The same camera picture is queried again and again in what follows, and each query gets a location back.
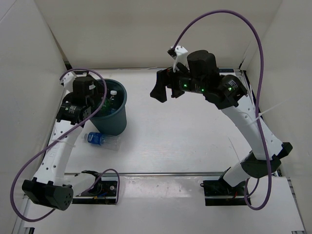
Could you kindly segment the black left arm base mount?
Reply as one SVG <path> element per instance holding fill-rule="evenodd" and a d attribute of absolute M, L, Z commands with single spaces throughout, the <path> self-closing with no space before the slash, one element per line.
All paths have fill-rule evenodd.
<path fill-rule="evenodd" d="M 87 192 L 73 198 L 73 204 L 117 205 L 121 180 L 115 169 L 107 169 L 103 173 L 85 170 L 83 173 L 94 176 L 96 184 Z"/>

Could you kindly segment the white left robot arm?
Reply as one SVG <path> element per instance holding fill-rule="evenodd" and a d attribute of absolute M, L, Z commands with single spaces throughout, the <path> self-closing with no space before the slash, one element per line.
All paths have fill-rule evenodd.
<path fill-rule="evenodd" d="M 65 169 L 75 141 L 82 132 L 80 123 L 87 119 L 102 101 L 104 86 L 91 75 L 77 77 L 64 97 L 57 113 L 55 129 L 44 159 L 31 180 L 25 180 L 22 190 L 37 205 L 66 210 L 75 196 L 88 191 L 97 195 L 102 190 L 98 173 L 83 171 L 65 179 Z"/>

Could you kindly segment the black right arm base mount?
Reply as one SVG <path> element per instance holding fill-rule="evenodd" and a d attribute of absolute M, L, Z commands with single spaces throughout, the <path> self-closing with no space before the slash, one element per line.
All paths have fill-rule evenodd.
<path fill-rule="evenodd" d="M 205 206 L 247 205 L 244 200 L 244 181 L 234 188 L 226 188 L 218 180 L 204 180 L 200 186 L 204 189 Z"/>

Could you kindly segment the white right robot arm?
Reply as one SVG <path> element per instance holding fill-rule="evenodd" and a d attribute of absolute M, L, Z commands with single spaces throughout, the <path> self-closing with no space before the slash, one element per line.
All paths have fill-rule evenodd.
<path fill-rule="evenodd" d="M 172 98 L 178 98 L 185 92 L 203 95 L 235 124 L 252 149 L 242 161 L 222 174 L 219 190 L 230 195 L 242 181 L 268 175 L 267 158 L 271 171 L 275 172 L 281 165 L 281 159 L 293 147 L 289 142 L 279 140 L 264 121 L 260 122 L 263 132 L 259 132 L 255 107 L 239 78 L 220 74 L 214 54 L 206 50 L 188 53 L 184 47 L 178 46 L 170 49 L 168 54 L 174 58 L 174 64 L 157 72 L 150 96 L 164 103 L 168 88 L 172 91 Z M 268 157 L 265 156 L 263 143 L 267 144 Z"/>

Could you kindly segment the green plastic soda bottle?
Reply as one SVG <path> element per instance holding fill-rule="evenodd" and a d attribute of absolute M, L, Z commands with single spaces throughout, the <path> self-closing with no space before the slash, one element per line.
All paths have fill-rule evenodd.
<path fill-rule="evenodd" d="M 106 100 L 101 109 L 97 112 L 100 117 L 108 116 L 115 112 L 113 101 Z"/>

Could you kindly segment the clear bottle blue Pocari label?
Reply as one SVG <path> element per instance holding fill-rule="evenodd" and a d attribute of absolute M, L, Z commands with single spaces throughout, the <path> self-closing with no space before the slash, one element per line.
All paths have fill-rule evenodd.
<path fill-rule="evenodd" d="M 89 132 L 84 135 L 84 140 L 94 146 L 117 151 L 120 148 L 120 137 L 97 132 Z"/>

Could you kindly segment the clear bottle with blue label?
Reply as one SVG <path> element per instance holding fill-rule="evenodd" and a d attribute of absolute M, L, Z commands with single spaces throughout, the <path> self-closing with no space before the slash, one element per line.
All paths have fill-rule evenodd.
<path fill-rule="evenodd" d="M 117 110 L 117 101 L 116 101 L 117 91 L 111 90 L 110 95 L 111 96 L 109 99 L 109 104 L 110 104 L 111 111 L 116 111 Z"/>

